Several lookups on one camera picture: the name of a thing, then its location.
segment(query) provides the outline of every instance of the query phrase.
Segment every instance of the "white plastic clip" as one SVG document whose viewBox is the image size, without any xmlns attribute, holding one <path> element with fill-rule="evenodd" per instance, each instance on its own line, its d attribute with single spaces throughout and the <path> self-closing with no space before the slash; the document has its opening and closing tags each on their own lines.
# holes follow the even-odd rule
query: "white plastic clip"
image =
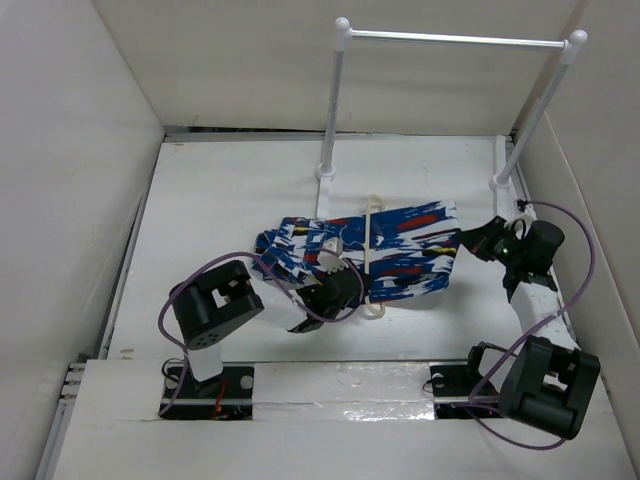
<svg viewBox="0 0 640 480">
<path fill-rule="evenodd" d="M 367 214 L 365 216 L 365 227 L 364 227 L 364 273 L 369 274 L 369 239 L 371 238 L 371 208 L 375 204 L 378 209 L 383 212 L 385 209 L 384 200 L 377 195 L 369 195 L 367 197 Z M 367 306 L 367 309 L 371 312 L 373 318 L 382 318 L 386 312 L 386 308 L 384 304 L 380 304 L 379 308 L 375 308 L 371 304 L 371 300 L 369 299 L 369 295 L 367 295 L 364 299 L 364 303 Z"/>
</svg>

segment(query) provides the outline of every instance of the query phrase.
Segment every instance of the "red wire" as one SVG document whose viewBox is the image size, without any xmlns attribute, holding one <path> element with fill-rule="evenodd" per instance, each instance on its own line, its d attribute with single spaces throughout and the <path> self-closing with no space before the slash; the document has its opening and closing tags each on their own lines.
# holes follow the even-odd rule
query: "red wire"
<svg viewBox="0 0 640 480">
<path fill-rule="evenodd" d="M 213 409 L 213 417 L 211 417 L 211 420 L 215 419 L 216 415 L 218 415 L 218 412 L 221 410 L 220 400 L 222 400 L 222 397 L 224 397 L 224 392 L 227 390 L 227 385 L 229 385 L 229 379 L 225 378 L 224 383 L 222 384 L 222 388 L 220 389 L 220 393 L 216 397 L 216 406 Z"/>
</svg>

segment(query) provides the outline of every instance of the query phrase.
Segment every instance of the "white rod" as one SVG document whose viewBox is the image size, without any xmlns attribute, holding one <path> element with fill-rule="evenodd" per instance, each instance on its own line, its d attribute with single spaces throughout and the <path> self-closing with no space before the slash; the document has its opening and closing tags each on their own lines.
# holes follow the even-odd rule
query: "white rod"
<svg viewBox="0 0 640 480">
<path fill-rule="evenodd" d="M 425 33 L 377 32 L 372 30 L 351 30 L 354 40 L 386 40 L 405 43 L 445 43 L 466 45 L 493 45 L 530 50 L 547 50 L 562 52 L 566 46 L 564 41 L 526 40 L 520 38 L 470 37 L 464 35 L 431 35 Z"/>
<path fill-rule="evenodd" d="M 338 97 L 340 96 L 340 80 L 342 77 L 342 59 L 347 42 L 350 38 L 351 25 L 349 20 L 340 17 L 336 20 L 334 36 L 333 71 L 331 72 L 331 93 L 329 95 L 329 111 L 327 113 L 327 129 L 322 143 L 322 163 L 316 172 L 318 178 L 333 178 L 336 170 L 331 164 L 333 159 L 333 142 L 336 137 L 336 118 L 338 116 Z"/>
<path fill-rule="evenodd" d="M 336 118 L 338 117 L 338 96 L 340 95 L 340 77 L 342 76 L 342 59 L 344 52 L 336 51 L 333 57 L 333 73 L 331 74 L 331 94 L 329 96 L 329 112 L 327 113 L 327 129 L 322 144 L 322 163 L 319 173 L 322 176 L 333 176 L 335 170 L 331 164 L 333 159 L 333 143 L 336 137 Z"/>
<path fill-rule="evenodd" d="M 573 63 L 580 51 L 580 48 L 586 41 L 587 34 L 582 30 L 573 32 L 569 37 L 567 48 L 562 54 L 562 58 L 556 67 L 556 71 L 542 94 L 542 97 L 540 97 L 540 101 L 535 106 L 533 113 L 527 119 L 527 123 L 524 125 L 520 135 L 518 136 L 518 141 L 509 156 L 509 160 L 507 160 L 507 164 L 502 169 L 502 172 L 500 172 L 500 174 L 494 177 L 491 181 L 490 185 L 492 188 L 508 188 L 511 172 L 513 172 L 513 169 L 516 167 L 524 147 L 531 138 L 531 135 L 533 135 L 533 132 L 536 130 L 542 115 L 544 115 L 545 110 L 549 106 L 549 103 L 551 102 L 553 95 L 556 93 L 556 90 L 558 89 L 564 74 L 569 68 L 569 65 Z"/>
</svg>

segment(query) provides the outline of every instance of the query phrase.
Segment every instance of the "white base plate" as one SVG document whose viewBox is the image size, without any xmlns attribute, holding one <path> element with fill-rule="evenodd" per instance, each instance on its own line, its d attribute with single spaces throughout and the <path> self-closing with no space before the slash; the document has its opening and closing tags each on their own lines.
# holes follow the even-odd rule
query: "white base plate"
<svg viewBox="0 0 640 480">
<path fill-rule="evenodd" d="M 452 198 L 462 228 L 494 216 L 488 182 L 502 137 L 353 136 L 338 140 L 330 217 L 364 213 L 375 193 L 387 208 Z M 164 144 L 131 269 L 110 359 L 166 359 L 179 350 L 157 330 L 169 290 L 221 254 L 252 250 L 255 236 L 285 216 L 313 216 L 321 141 Z M 500 207 L 512 200 L 502 195 Z M 504 268 L 461 249 L 443 291 L 388 305 L 369 320 L 360 314 L 303 335 L 274 325 L 304 315 L 275 288 L 254 282 L 267 307 L 222 343 L 227 362 L 375 361 L 466 357 L 481 340 L 510 344 L 521 333 L 502 288 Z M 175 318 L 168 330 L 179 336 Z M 206 350 L 191 357 L 194 369 Z"/>
</svg>

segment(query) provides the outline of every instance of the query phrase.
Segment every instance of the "white board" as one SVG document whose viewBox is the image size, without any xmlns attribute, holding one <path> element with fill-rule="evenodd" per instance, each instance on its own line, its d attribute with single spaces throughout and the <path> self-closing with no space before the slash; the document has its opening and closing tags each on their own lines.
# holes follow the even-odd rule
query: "white board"
<svg viewBox="0 0 640 480">
<path fill-rule="evenodd" d="M 462 228 L 494 216 L 488 181 L 494 137 L 372 137 L 339 140 L 331 215 L 363 213 L 370 193 L 388 208 L 453 198 Z M 285 216 L 312 216 L 320 141 L 163 145 L 109 358 L 165 359 L 179 349 L 158 332 L 169 290 L 221 254 L 250 250 Z M 501 197 L 501 209 L 513 202 Z M 384 318 L 360 314 L 296 335 L 265 320 L 299 313 L 280 292 L 253 282 L 267 308 L 221 342 L 227 362 L 466 358 L 485 340 L 509 345 L 521 329 L 502 287 L 504 268 L 461 249 L 449 288 L 394 302 Z M 179 335 L 170 313 L 170 332 Z M 192 355 L 194 368 L 207 350 Z"/>
<path fill-rule="evenodd" d="M 333 22 L 353 28 L 556 40 L 576 0 L 96 0 L 164 125 L 321 130 Z M 508 134 L 545 53 L 354 42 L 338 128 Z"/>
</svg>

